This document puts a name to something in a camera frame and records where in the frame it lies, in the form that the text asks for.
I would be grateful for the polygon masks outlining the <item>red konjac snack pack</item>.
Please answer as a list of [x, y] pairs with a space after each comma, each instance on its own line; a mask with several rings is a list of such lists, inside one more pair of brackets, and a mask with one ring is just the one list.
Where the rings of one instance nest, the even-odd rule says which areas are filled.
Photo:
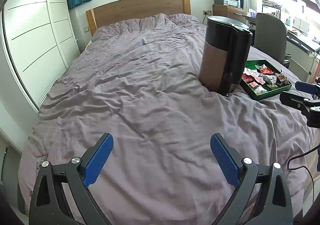
[[255, 68], [257, 69], [257, 71], [258, 71], [259, 73], [262, 73], [262, 74], [267, 74], [267, 75], [272, 75], [272, 74], [274, 74], [274, 71], [272, 71], [271, 69], [269, 69], [265, 64], [255, 65]]

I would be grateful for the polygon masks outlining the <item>pink My Melody snack pack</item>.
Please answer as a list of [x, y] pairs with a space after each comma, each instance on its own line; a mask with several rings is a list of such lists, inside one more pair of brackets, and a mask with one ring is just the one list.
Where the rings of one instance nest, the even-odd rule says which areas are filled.
[[244, 74], [253, 77], [253, 79], [255, 79], [255, 81], [261, 85], [265, 84], [265, 81], [263, 79], [262, 76], [260, 76], [260, 73], [253, 71], [249, 68], [245, 68], [244, 69]]

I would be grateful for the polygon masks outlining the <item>brown patterned snack bag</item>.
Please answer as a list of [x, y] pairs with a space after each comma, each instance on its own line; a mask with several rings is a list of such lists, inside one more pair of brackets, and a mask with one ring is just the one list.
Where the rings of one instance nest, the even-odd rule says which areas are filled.
[[283, 72], [276, 73], [275, 76], [277, 78], [276, 85], [278, 87], [285, 87], [290, 84], [290, 82], [287, 79], [287, 76]]

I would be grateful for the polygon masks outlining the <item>small olive snack pack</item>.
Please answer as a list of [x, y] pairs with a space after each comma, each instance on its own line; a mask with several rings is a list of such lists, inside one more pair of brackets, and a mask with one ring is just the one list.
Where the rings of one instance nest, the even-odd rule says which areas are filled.
[[270, 90], [275, 90], [275, 89], [278, 89], [278, 88], [279, 88], [276, 84], [267, 84], [267, 87], [268, 87]]

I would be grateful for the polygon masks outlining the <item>white blue snack bag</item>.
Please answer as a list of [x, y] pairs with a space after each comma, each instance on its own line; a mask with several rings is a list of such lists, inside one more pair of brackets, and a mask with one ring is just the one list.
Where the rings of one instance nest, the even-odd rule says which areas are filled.
[[267, 84], [276, 84], [277, 82], [277, 77], [275, 75], [272, 75], [272, 74], [262, 74], [261, 75], [264, 79], [264, 81], [267, 83]]

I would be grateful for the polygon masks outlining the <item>white desk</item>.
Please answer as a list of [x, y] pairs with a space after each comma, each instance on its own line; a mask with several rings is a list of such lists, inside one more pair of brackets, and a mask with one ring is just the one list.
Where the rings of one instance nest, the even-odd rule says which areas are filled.
[[[255, 37], [255, 19], [249, 19], [248, 22], [254, 30]], [[289, 70], [297, 75], [300, 80], [312, 82], [316, 76], [316, 69], [319, 63], [317, 52], [319, 47], [313, 48], [295, 35], [290, 27], [287, 28], [286, 57], [290, 61]]]

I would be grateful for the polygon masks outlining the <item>green snack tray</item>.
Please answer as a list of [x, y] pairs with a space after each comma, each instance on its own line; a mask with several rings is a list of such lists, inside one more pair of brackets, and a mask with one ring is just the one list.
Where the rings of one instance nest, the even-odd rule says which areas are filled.
[[291, 89], [291, 82], [282, 70], [267, 60], [248, 60], [240, 86], [255, 101], [264, 100]]

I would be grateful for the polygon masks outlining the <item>white green candy pack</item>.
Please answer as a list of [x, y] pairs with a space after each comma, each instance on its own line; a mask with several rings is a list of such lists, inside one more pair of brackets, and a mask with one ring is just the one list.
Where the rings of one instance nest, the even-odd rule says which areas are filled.
[[254, 93], [256, 95], [262, 95], [265, 94], [267, 92], [267, 90], [265, 88], [263, 88], [262, 86], [257, 86], [254, 90]]

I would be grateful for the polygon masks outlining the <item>small red orange snack pack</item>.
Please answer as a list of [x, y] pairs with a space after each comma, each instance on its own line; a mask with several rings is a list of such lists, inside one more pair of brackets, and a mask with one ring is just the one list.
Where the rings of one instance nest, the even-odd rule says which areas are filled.
[[260, 86], [260, 85], [257, 84], [255, 81], [250, 82], [248, 85], [249, 85], [249, 87], [250, 87], [252, 90], [257, 89], [257, 88]]

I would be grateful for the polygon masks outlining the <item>dark red flat snack pack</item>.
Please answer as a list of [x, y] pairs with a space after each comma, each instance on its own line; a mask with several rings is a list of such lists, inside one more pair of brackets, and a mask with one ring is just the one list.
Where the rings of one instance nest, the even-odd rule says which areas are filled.
[[242, 80], [247, 84], [255, 82], [255, 78], [253, 76], [247, 75], [247, 74], [242, 75]]

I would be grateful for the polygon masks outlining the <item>grey office chair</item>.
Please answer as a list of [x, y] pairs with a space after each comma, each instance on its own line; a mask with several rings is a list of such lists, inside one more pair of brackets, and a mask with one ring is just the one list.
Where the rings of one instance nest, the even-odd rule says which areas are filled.
[[254, 46], [285, 68], [290, 61], [286, 57], [287, 28], [284, 23], [272, 14], [257, 13], [255, 19]]

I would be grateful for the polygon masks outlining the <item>black and steel electric kettle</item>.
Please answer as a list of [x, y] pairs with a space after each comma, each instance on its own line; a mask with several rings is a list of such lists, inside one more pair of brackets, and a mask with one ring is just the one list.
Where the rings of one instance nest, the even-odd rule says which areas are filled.
[[199, 81], [210, 92], [227, 95], [240, 83], [252, 33], [244, 23], [223, 16], [209, 16]]

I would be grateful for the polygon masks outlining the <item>wooden drawer cabinet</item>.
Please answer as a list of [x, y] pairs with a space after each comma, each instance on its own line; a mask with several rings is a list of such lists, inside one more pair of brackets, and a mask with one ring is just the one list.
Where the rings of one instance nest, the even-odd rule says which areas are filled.
[[247, 11], [230, 5], [213, 4], [213, 15], [228, 17], [244, 24], [247, 24]]

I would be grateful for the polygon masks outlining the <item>purple duvet cover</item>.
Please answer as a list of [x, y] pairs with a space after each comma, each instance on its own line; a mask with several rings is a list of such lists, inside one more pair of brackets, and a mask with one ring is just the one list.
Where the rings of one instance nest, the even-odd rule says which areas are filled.
[[295, 156], [319, 130], [299, 111], [240, 86], [227, 96], [202, 86], [205, 34], [184, 14], [98, 29], [40, 107], [18, 170], [25, 205], [41, 156], [67, 163], [104, 133], [114, 148], [89, 189], [113, 224], [211, 224], [234, 189], [211, 152], [214, 133], [257, 164], [304, 165]]

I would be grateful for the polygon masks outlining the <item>white wardrobe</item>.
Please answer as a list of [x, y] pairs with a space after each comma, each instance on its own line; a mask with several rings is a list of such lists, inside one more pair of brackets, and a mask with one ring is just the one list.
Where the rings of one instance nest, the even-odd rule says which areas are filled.
[[7, 0], [4, 33], [23, 88], [40, 108], [79, 54], [67, 0]]

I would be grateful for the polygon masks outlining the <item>wooden headboard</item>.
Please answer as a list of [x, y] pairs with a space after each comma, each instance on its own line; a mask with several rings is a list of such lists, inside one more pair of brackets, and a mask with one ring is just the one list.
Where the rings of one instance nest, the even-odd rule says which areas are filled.
[[190, 0], [119, 0], [86, 11], [93, 35], [103, 26], [156, 14], [191, 14]]

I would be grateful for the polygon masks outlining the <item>wall power socket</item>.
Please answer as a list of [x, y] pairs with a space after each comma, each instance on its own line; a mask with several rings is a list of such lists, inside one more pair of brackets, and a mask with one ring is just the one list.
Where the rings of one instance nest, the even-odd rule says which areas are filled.
[[203, 14], [206, 16], [212, 16], [212, 11], [211, 10], [203, 10]]

